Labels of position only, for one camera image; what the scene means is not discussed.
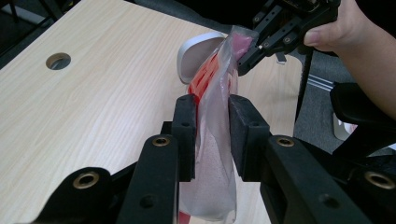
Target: wooden table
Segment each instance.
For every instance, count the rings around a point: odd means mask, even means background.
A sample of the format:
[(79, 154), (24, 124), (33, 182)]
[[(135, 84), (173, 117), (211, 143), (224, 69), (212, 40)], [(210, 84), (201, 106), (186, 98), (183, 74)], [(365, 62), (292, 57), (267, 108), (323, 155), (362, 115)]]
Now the wooden table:
[[(186, 86), (177, 51), (208, 28), (121, 0), (84, 0), (0, 71), (0, 223), (34, 220), (62, 180), (135, 162)], [(70, 55), (50, 70), (55, 53)], [(263, 60), (239, 79), (272, 133), (292, 135), (301, 63)], [(265, 223), (259, 184), (238, 179), (236, 223)]]

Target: gray carpet floor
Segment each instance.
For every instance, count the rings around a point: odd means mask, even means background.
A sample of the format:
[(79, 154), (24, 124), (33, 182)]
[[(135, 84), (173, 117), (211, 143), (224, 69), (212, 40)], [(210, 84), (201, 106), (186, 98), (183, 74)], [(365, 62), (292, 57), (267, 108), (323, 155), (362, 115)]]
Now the gray carpet floor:
[[(218, 22), (202, 18), (190, 8), (187, 8), (173, 0), (136, 0), (136, 3), (140, 6), (148, 7), (177, 18), (181, 18), (182, 20), (198, 23), (223, 33), (229, 33), (231, 30), (230, 25), (223, 25)], [(17, 1), (17, 6), (25, 7), (27, 10), (31, 10), (34, 13), (47, 17), (47, 13), (43, 10), (42, 6), (39, 4), (35, 5), (32, 1), (29, 1), (29, 4), (25, 4), (25, 1)], [(4, 54), (0, 58), (0, 68), (10, 62), (24, 48), (45, 32), (49, 26), (35, 29), (19, 44)], [(291, 55), (297, 57), (302, 61), (302, 63), (304, 62), (303, 55), (300, 55), (295, 51)], [(320, 52), (314, 53), (310, 74), (336, 82), (354, 81), (337, 57), (329, 56)], [(307, 86), (303, 106), (295, 124), (294, 136), (328, 152), (332, 152), (342, 143), (342, 141), (335, 138), (333, 134), (332, 105), (328, 91), (310, 85)], [(384, 153), (388, 154), (391, 153), (391, 151), (389, 151), (389, 149), (385, 149)]]

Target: plastic bag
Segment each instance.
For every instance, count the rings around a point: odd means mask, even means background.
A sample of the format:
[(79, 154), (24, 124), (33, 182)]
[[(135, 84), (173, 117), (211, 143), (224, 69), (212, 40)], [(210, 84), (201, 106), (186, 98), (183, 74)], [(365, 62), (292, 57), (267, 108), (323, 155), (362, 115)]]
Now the plastic bag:
[(233, 223), (236, 184), (231, 154), (228, 98), (237, 93), (237, 60), (257, 36), (242, 27), (202, 64), (188, 91), (198, 104), (195, 179), (180, 183), (180, 210), (209, 221)]

